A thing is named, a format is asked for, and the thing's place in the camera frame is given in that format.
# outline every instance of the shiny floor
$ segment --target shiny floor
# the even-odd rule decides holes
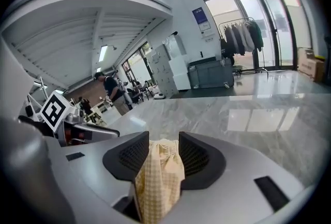
[[[121,135],[148,130],[151,140],[178,139],[189,131],[252,147],[306,187],[316,183],[331,147],[329,88],[297,72],[239,80],[238,91],[249,95],[150,100],[106,122]]]
[[[268,94],[296,94],[296,93],[331,93],[331,87],[314,83],[297,71],[255,73],[234,77],[234,85],[229,89],[207,88],[191,89],[180,93],[174,98],[219,97],[236,95],[268,95]]]

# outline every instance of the door frame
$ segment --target door frame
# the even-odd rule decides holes
[[[248,17],[245,7],[242,5],[241,1],[240,0],[236,0],[236,1],[240,5],[240,8],[243,10],[244,16]],[[274,27],[273,18],[271,16],[271,13],[269,12],[266,2],[264,0],[259,0],[259,2],[261,4],[261,7],[262,7],[265,15],[267,16],[267,22],[269,23],[269,27],[271,30],[272,41],[273,41],[273,45],[274,45],[274,54],[275,54],[275,66],[269,66],[269,67],[264,67],[264,68],[267,70],[296,70],[297,69],[297,45],[296,45],[294,27],[293,27],[293,23],[292,23],[292,19],[291,19],[289,10],[288,10],[284,0],[280,0],[280,2],[284,8],[286,19],[288,21],[289,28],[290,28],[291,38],[292,38],[293,65],[290,65],[290,66],[281,66],[281,57],[279,56],[279,49],[281,49],[281,47],[278,46],[277,29]],[[258,58],[257,52],[253,53],[253,64],[254,64],[254,69],[258,69],[258,68],[262,67],[261,65],[259,65],[259,58]]]

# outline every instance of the glass door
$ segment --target glass door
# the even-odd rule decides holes
[[[293,69],[292,34],[282,0],[240,0],[240,3],[261,29],[264,47],[253,56],[255,68]]]

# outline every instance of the person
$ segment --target person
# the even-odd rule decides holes
[[[92,114],[91,105],[90,105],[90,102],[88,99],[85,99],[82,96],[80,96],[78,98],[78,102],[79,102],[81,109],[83,109],[87,115]]]
[[[94,79],[103,82],[104,89],[106,90],[109,99],[113,102],[120,115],[125,115],[129,112],[124,94],[118,89],[117,83],[112,77],[105,76],[100,71],[94,74]]]

